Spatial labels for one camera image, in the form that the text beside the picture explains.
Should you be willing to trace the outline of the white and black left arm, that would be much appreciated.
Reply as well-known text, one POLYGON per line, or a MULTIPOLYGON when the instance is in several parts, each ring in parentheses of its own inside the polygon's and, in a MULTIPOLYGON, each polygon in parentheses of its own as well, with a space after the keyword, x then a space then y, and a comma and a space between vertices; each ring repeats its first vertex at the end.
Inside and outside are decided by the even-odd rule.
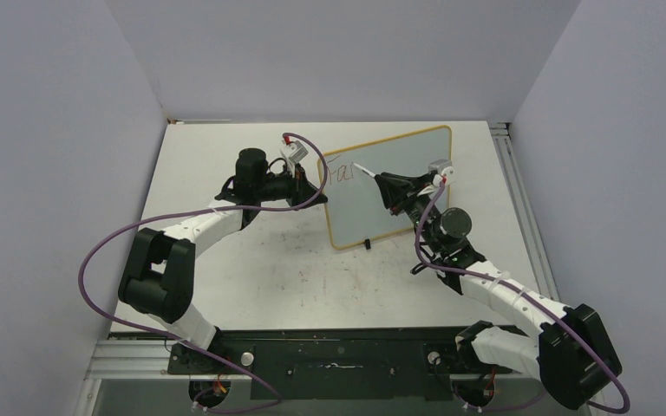
POLYGON ((118 297, 170 334, 191 342, 190 362, 202 373, 221 367, 224 349, 214 343, 218 327, 193 305, 196 259, 224 237, 246 228, 265 202, 283 200, 290 207, 326 203, 301 165, 307 153, 301 141, 292 141, 280 151, 282 171, 273 172, 263 150, 243 149, 235 173, 210 203, 210 212, 161 230, 145 227, 134 236, 118 297))

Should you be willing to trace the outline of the white whiteboard marker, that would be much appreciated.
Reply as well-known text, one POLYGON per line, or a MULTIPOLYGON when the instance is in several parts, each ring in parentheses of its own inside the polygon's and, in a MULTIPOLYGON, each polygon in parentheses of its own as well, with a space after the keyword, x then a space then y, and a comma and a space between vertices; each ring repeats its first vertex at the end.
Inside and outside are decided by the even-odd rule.
POLYGON ((358 163, 352 163, 352 166, 356 168, 358 171, 362 172, 363 174, 367 175, 368 177, 374 179, 376 177, 376 174, 371 172, 368 168, 361 166, 358 163))

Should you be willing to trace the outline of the yellow framed whiteboard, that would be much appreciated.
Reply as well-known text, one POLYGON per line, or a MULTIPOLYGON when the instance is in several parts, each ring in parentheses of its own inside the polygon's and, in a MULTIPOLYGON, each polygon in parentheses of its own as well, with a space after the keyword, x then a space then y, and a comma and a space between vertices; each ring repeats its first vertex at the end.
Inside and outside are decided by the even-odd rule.
POLYGON ((452 138, 451 128, 441 125, 326 153, 323 193, 332 247, 344 250, 409 230, 406 210, 437 184, 452 138))

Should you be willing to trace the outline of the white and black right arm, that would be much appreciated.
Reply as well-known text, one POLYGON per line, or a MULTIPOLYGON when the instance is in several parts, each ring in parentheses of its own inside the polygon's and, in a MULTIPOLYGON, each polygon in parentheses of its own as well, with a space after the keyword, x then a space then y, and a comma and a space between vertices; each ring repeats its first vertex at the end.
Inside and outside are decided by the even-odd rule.
POLYGON ((583 405, 623 414, 630 399, 618 377, 622 365, 599 314, 586 304, 570 307, 542 296, 499 270, 479 253, 467 235, 469 215, 460 208, 440 211, 436 202, 447 189, 447 175, 420 177, 376 173, 383 206, 404 214, 415 231, 414 273, 434 270, 461 296, 507 319, 517 333, 479 321, 454 337, 455 356, 467 371, 498 367, 539 381, 561 406, 583 405))

